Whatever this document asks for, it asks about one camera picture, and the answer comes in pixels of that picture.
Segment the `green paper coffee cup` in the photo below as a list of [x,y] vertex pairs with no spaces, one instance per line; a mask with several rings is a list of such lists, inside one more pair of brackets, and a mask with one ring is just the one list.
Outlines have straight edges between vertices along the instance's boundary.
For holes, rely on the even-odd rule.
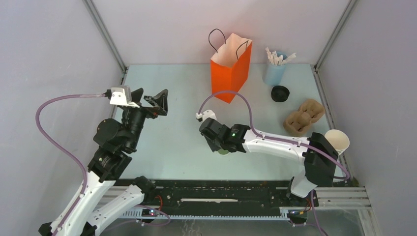
[[230,152],[228,150],[220,149],[217,151],[217,153],[220,155],[228,155]]

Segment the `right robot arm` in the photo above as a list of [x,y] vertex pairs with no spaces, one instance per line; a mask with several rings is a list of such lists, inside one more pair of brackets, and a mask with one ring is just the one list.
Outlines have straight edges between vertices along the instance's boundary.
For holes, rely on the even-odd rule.
[[213,152],[263,153],[301,165],[286,192],[288,203],[300,205],[316,187],[332,187],[338,154],[320,133],[310,137],[288,137],[265,133],[248,125],[228,127],[213,118],[204,120],[199,131]]

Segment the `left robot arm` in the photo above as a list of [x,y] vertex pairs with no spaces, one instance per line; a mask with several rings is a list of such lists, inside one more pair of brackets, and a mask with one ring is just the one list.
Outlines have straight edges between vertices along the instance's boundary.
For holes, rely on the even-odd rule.
[[98,236],[128,209],[149,205],[155,200],[155,185],[144,176],[137,177],[128,188],[102,207],[98,203],[115,185],[137,150],[146,119],[166,116],[168,90],[145,96],[139,88],[113,87],[97,97],[106,97],[110,104],[122,109],[122,119],[107,118],[100,122],[93,140],[98,149],[87,166],[78,192],[53,222],[39,227],[42,236]]

